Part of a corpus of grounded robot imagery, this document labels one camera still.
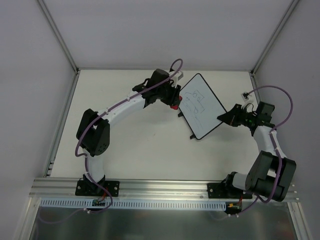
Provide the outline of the red bone-shaped eraser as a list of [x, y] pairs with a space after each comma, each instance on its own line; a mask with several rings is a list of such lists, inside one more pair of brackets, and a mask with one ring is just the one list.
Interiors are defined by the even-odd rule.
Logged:
[[178, 110], [182, 99], [183, 99], [182, 96], [179, 95], [178, 99], [170, 106], [170, 108], [173, 109], [173, 110]]

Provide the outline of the black-framed small whiteboard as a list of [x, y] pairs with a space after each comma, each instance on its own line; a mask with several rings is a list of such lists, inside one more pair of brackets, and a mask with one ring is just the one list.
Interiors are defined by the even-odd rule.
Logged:
[[201, 73], [195, 74], [180, 90], [180, 113], [190, 128], [191, 140], [201, 140], [223, 122], [218, 116], [227, 112]]

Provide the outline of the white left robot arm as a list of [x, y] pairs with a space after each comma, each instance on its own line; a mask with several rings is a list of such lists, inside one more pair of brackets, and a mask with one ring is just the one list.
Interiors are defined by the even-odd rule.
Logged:
[[75, 156], [85, 158], [85, 173], [78, 180], [77, 196], [116, 196], [104, 173], [103, 154], [110, 145], [111, 129], [130, 114], [142, 110], [157, 100], [171, 109], [178, 109], [182, 97], [178, 81], [184, 74], [180, 70], [156, 69], [150, 78], [134, 86], [119, 103], [104, 110], [87, 109], [81, 118], [76, 138]]

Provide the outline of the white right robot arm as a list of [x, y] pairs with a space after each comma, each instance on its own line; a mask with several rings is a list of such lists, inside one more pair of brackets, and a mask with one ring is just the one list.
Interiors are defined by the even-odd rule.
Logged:
[[223, 192], [228, 198], [235, 198], [246, 191], [265, 197], [265, 201], [281, 202], [285, 199], [297, 164], [287, 158], [277, 140], [277, 131], [271, 123], [275, 106], [260, 102], [256, 111], [248, 112], [240, 104], [217, 117], [232, 127], [245, 126], [254, 138], [259, 154], [248, 174], [232, 172], [227, 175]]

